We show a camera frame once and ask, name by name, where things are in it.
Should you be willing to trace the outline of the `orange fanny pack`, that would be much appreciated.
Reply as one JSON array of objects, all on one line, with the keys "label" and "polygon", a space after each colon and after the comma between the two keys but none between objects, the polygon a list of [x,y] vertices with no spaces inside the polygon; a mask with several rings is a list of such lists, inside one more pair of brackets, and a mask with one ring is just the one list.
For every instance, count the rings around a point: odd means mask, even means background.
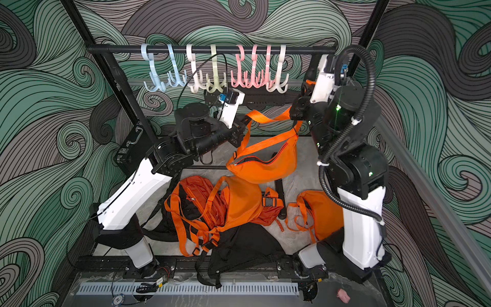
[{"label": "orange fanny pack", "polygon": [[[260,111],[247,113],[242,141],[226,163],[228,171],[252,184],[283,179],[297,168],[297,142],[303,119],[294,117],[294,105],[271,118]],[[291,121],[290,129],[255,144],[250,144],[253,124],[275,124]]]}]

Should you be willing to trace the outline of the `orange tote bag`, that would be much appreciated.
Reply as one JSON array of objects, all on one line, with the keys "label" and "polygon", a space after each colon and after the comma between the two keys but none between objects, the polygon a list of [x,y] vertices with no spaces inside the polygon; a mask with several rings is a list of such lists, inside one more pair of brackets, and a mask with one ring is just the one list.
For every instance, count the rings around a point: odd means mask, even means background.
[{"label": "orange tote bag", "polygon": [[244,225],[255,220],[262,213],[262,190],[258,184],[252,184],[239,177],[223,176],[212,189],[206,204],[211,209],[222,183],[226,183],[228,193],[228,209],[223,226],[211,228],[209,234],[218,234],[231,228]]}]

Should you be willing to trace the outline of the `red orange black backpack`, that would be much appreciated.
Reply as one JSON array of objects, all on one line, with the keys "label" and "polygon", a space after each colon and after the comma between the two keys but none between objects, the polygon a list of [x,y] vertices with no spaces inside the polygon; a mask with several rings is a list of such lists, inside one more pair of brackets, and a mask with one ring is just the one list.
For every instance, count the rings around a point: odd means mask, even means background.
[{"label": "red orange black backpack", "polygon": [[228,206],[210,180],[191,176],[181,180],[172,193],[159,202],[162,220],[143,233],[157,241],[178,242],[185,257],[209,251],[207,244],[217,246],[218,235],[211,230],[224,226]]}]

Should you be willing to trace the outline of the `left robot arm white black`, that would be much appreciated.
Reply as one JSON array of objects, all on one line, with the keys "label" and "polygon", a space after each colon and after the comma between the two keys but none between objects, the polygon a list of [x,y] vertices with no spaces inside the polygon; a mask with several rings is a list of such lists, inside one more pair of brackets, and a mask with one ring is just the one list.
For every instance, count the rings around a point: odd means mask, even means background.
[{"label": "left robot arm white black", "polygon": [[218,116],[210,115],[203,103],[191,103],[175,110],[173,133],[153,143],[136,171],[104,203],[95,206],[98,222],[96,241],[123,250],[136,269],[157,266],[144,237],[136,212],[162,186],[176,181],[183,169],[225,142],[237,147],[246,128],[238,113],[240,102],[220,102]]}]

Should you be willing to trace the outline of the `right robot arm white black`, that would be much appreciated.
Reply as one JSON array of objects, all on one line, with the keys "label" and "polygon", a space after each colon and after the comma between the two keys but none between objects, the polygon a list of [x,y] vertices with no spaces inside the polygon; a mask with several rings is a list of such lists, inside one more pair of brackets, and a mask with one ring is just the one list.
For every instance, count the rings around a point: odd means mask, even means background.
[{"label": "right robot arm white black", "polygon": [[364,95],[359,86],[341,86],[329,100],[315,102],[313,93],[305,91],[292,104],[291,118],[307,122],[317,146],[323,168],[321,186],[331,193],[326,200],[343,215],[343,226],[294,255],[294,269],[300,278],[323,278],[334,272],[363,283],[391,261],[391,254],[384,249],[386,226],[382,218],[389,166],[386,156],[366,142],[382,112],[374,98],[361,122],[327,162],[322,160],[351,123]]}]

